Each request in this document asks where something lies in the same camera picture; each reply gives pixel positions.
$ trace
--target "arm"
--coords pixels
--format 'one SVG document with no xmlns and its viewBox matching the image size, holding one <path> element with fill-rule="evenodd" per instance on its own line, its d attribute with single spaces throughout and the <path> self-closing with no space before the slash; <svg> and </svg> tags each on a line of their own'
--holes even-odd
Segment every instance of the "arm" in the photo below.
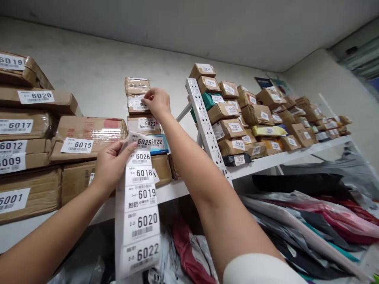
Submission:
<svg viewBox="0 0 379 284">
<path fill-rule="evenodd" d="M 0 283 L 46 283 L 109 197 L 130 154 L 129 145 L 117 156 L 123 141 L 98 154 L 91 185 L 37 229 L 0 256 Z"/>
<path fill-rule="evenodd" d="M 171 115 L 169 95 L 153 88 L 145 95 L 144 103 L 164 129 L 199 212 L 219 279 L 228 263 L 239 255 L 263 253 L 283 260 L 219 168 Z"/>
</svg>

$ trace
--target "person's right hand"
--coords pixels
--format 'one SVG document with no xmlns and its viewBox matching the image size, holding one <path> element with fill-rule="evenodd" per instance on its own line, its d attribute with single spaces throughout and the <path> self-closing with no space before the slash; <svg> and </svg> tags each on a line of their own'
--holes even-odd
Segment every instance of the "person's right hand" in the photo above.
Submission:
<svg viewBox="0 0 379 284">
<path fill-rule="evenodd" d="M 150 89 L 142 99 L 142 102 L 149 107 L 151 113 L 158 121 L 162 115 L 171 114 L 170 96 L 164 89 Z"/>
</svg>

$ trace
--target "white sleeve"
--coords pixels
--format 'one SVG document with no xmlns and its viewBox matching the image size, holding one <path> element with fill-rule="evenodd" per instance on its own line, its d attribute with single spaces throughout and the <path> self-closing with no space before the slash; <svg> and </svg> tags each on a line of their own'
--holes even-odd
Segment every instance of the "white sleeve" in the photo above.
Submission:
<svg viewBox="0 0 379 284">
<path fill-rule="evenodd" d="M 225 268 L 224 284 L 307 284 L 283 261 L 267 254 L 244 254 Z"/>
</svg>

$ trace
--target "hand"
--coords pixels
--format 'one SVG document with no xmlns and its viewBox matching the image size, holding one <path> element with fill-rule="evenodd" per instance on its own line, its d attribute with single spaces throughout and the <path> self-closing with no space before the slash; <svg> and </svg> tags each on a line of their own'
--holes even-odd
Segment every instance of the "hand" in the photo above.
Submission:
<svg viewBox="0 0 379 284">
<path fill-rule="evenodd" d="M 115 189 L 130 155 L 138 145 L 137 142 L 131 143 L 120 153 L 123 144 L 123 140 L 114 142 L 98 153 L 95 176 L 92 183 L 98 184 L 101 188 L 107 190 L 108 196 Z"/>
<path fill-rule="evenodd" d="M 151 113 L 158 121 L 162 115 L 171 114 L 170 96 L 164 89 L 150 89 L 142 99 L 142 102 L 149 107 Z"/>
</svg>

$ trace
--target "person's left hand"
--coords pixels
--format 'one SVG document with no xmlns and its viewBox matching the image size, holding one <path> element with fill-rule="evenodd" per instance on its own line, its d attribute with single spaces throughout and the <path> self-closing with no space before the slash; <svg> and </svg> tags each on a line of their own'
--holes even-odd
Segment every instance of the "person's left hand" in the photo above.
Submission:
<svg viewBox="0 0 379 284">
<path fill-rule="evenodd" d="M 124 140 L 114 142 L 98 153 L 95 176 L 92 183 L 104 188 L 105 191 L 108 191 L 108 195 L 110 195 L 116 187 L 130 155 L 138 145 L 137 142 L 131 143 L 120 153 L 124 142 Z"/>
</svg>

